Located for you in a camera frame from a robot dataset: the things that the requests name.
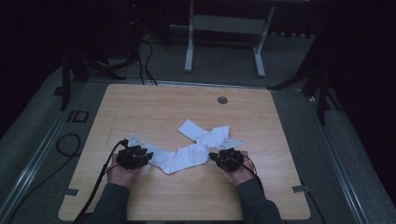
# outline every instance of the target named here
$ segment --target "sleeve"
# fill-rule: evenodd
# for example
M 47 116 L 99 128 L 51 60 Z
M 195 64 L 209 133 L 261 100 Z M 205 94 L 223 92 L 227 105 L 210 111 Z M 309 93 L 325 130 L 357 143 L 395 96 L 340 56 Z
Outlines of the sleeve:
M 236 186 L 245 224 L 283 223 L 275 203 L 265 198 L 255 179 Z
M 86 223 L 125 224 L 130 192 L 131 191 L 123 186 L 106 184 L 102 196 L 93 210 L 93 214 Z

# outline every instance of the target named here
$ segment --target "wooden tabletop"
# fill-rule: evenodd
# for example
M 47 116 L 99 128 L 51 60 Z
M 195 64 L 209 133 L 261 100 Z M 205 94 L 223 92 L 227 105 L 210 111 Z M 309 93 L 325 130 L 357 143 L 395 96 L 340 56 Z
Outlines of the wooden tabletop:
M 220 96 L 228 103 L 218 103 Z M 193 143 L 177 131 L 186 119 L 207 131 L 229 125 L 230 138 L 246 141 L 235 149 L 248 152 L 265 195 L 276 203 L 282 218 L 309 218 L 304 194 L 291 188 L 301 183 L 269 91 L 126 84 L 108 86 L 69 186 L 79 189 L 79 195 L 64 197 L 59 218 L 76 218 L 120 140 L 133 133 L 154 146 L 176 151 Z M 105 184 L 106 177 L 87 212 L 95 207 Z M 145 166 L 131 191 L 128 219 L 241 220 L 242 214 L 231 179 L 209 160 L 171 175 Z

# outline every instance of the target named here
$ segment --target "wire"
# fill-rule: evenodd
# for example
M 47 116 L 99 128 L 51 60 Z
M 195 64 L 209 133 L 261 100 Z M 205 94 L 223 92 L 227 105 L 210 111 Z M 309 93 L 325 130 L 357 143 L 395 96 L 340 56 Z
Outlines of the wire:
M 151 55 L 152 55 L 152 45 L 151 45 L 148 41 L 146 41 L 146 40 L 144 40 L 144 39 L 142 39 L 142 43 L 145 43 L 145 44 L 149 45 L 149 54 L 148 54 L 148 58 L 146 59 L 146 64 L 145 64 L 145 66 L 144 66 L 145 71 L 146 71 L 146 75 L 148 75 L 148 78 L 149 78 L 151 81 L 153 81 L 153 82 L 155 83 L 155 85 L 158 85 L 157 82 L 155 81 L 154 77 L 152 76 L 152 74 L 151 74 L 150 71 L 148 70 L 148 68 L 149 68 L 149 59 L 150 59 L 150 57 L 151 57 Z
M 75 136 L 78 140 L 78 145 L 76 147 L 76 150 L 73 154 L 67 154 L 61 151 L 60 147 L 59 147 L 59 143 L 61 142 L 62 139 L 68 137 L 68 136 Z M 43 186 L 49 179 L 51 179 L 54 175 L 56 175 L 59 171 L 61 171 L 66 165 L 67 163 L 69 163 L 73 158 L 75 158 L 76 156 L 79 156 L 81 153 L 78 153 L 79 147 L 81 146 L 81 139 L 79 138 L 78 135 L 76 135 L 75 133 L 69 133 L 66 134 L 64 136 L 62 136 L 61 138 L 58 139 L 57 143 L 56 143 L 56 148 L 58 149 L 58 152 L 60 152 L 62 155 L 68 157 L 69 159 L 67 159 L 67 161 L 61 166 L 59 167 L 55 172 L 53 172 L 51 175 L 49 175 L 47 178 L 45 178 L 41 183 L 39 183 L 36 187 L 34 187 L 33 189 L 31 189 L 23 198 L 22 200 L 18 203 L 18 205 L 15 207 L 14 211 L 12 212 L 8 223 L 12 222 L 12 219 L 15 217 L 15 215 L 17 214 L 18 210 L 21 208 L 22 204 L 39 188 L 41 188 L 41 186 Z
M 88 207 L 90 206 L 90 204 L 91 204 L 91 202 L 92 202 L 92 200 L 93 200 L 93 198 L 94 198 L 94 196 L 95 196 L 95 194 L 96 194 L 96 191 L 99 189 L 99 185 L 100 185 L 101 182 L 102 182 L 102 178 L 103 178 L 103 176 L 106 174 L 106 168 L 107 168 L 107 166 L 108 166 L 108 163 L 110 162 L 111 157 L 112 157 L 113 154 L 114 154 L 114 151 L 116 151 L 117 147 L 118 147 L 120 144 L 123 144 L 123 145 L 126 146 L 126 144 L 128 144 L 128 140 L 124 139 L 124 140 L 119 141 L 119 142 L 113 147 L 113 149 L 111 150 L 110 155 L 108 155 L 107 161 L 106 161 L 106 163 L 103 165 L 102 171 L 100 172 L 100 174 L 99 174 L 99 176 L 98 176 L 98 179 L 96 180 L 96 183 L 95 183 L 95 186 L 93 187 L 93 190 L 92 190 L 92 192 L 91 192 L 90 198 L 89 198 L 88 201 L 85 203 L 84 207 L 81 209 L 81 211 L 79 212 L 78 216 L 76 217 L 76 219 L 75 219 L 75 221 L 74 221 L 73 223 L 78 223 L 78 220 L 84 216 L 85 212 L 87 211 Z
M 300 178 L 300 181 L 301 181 L 301 183 L 302 183 L 303 185 L 305 185 L 304 181 L 303 181 L 301 178 Z M 321 211 L 320 211 L 320 209 L 319 209 L 319 206 L 318 206 L 317 202 L 314 200 L 314 197 L 312 197 L 311 192 L 307 192 L 307 194 L 308 194 L 309 198 L 311 198 L 312 203 L 314 204 L 314 206 L 317 208 L 322 223 L 323 223 L 323 224 L 326 224 L 326 221 L 325 221 L 325 219 L 324 219 L 324 217 L 323 217 L 323 214 L 321 213 Z
M 253 160 L 251 160 L 248 156 L 245 156 L 245 155 L 242 155 L 242 156 L 246 157 L 253 164 L 254 174 L 257 174 L 256 165 L 254 164 Z
M 113 165 L 112 167 L 110 167 L 110 168 L 108 168 L 106 171 L 105 171 L 105 174 L 107 174 L 110 170 L 112 170 L 114 167 L 116 167 L 116 166 L 118 166 L 118 164 L 115 164 L 115 165 Z
M 59 144 L 61 143 L 61 140 L 63 140 L 64 138 L 66 138 L 68 136 L 75 136 L 78 140 L 77 148 L 79 148 L 81 146 L 81 139 L 79 138 L 79 136 L 76 135 L 75 133 L 69 133 L 69 134 L 62 136 L 61 138 L 58 139 L 58 141 L 56 141 L 56 149 L 58 150 L 59 153 L 61 153 L 62 155 L 66 156 L 66 157 L 80 156 L 81 153 L 76 154 L 76 152 L 75 152 L 73 154 L 67 154 L 67 153 L 61 151 L 61 147 L 59 146 Z
M 152 74 L 151 74 L 150 71 L 148 70 L 148 67 L 149 67 L 149 59 L 150 59 L 151 54 L 152 54 L 152 45 L 151 45 L 148 41 L 143 40 L 143 39 L 142 39 L 142 43 L 145 43 L 145 44 L 148 44 L 148 45 L 149 45 L 149 47 L 150 47 L 150 52 L 149 52 L 149 54 L 148 54 L 148 58 L 146 59 L 145 65 L 143 65 L 143 63 L 142 63 L 142 59 L 141 59 L 141 57 L 140 57 L 140 54 L 137 55 L 137 60 L 139 61 L 139 68 L 140 68 L 140 69 L 139 69 L 140 80 L 142 81 L 142 84 L 143 84 L 143 85 L 146 84 L 145 81 L 144 81 L 144 79 L 143 79 L 143 70 L 144 70 L 144 71 L 146 72 L 146 75 L 147 75 L 149 81 L 151 82 L 151 84 L 152 84 L 152 85 L 154 85 L 154 84 L 155 84 L 155 85 L 158 85 L 157 81 L 154 79 L 154 77 L 152 76 Z

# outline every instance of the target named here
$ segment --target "human hand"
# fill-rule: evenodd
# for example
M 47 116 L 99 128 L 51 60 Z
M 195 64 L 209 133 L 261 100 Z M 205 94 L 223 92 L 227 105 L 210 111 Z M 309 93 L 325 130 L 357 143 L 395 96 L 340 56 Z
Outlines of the human hand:
M 113 155 L 111 158 L 111 166 L 107 168 L 107 183 L 121 185 L 130 189 L 134 183 L 134 178 L 141 168 L 135 170 L 126 170 L 122 168 L 116 161 L 118 155 L 117 153 Z
M 248 157 L 248 153 L 246 151 L 241 151 L 243 156 L 247 156 Z M 246 165 L 247 168 L 249 168 L 250 170 L 254 170 L 254 165 L 253 163 L 250 162 L 250 160 L 248 160 L 246 157 L 244 158 L 244 165 Z M 249 179 L 254 179 L 254 175 L 249 172 L 247 169 L 245 169 L 244 167 L 240 166 L 237 170 L 228 173 L 225 172 L 227 175 L 230 176 L 230 178 L 233 180 L 233 184 L 235 186 L 238 186 L 239 184 L 242 184 L 246 181 L 248 181 Z

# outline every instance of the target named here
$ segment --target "white metal stand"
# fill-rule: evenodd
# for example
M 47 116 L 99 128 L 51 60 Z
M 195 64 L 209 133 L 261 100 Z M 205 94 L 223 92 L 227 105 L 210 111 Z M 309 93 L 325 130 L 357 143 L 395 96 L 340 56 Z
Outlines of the white metal stand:
M 189 24 L 189 45 L 187 46 L 186 63 L 184 70 L 192 70 L 192 58 L 194 53 L 193 33 L 194 30 L 208 30 L 218 32 L 232 32 L 251 35 L 261 35 L 260 43 L 253 48 L 253 55 L 256 62 L 259 77 L 264 77 L 264 67 L 262 65 L 262 46 L 268 34 L 271 19 L 274 15 L 275 7 L 270 7 L 266 20 L 218 17 L 206 15 L 194 15 L 194 0 L 190 0 L 190 24 Z

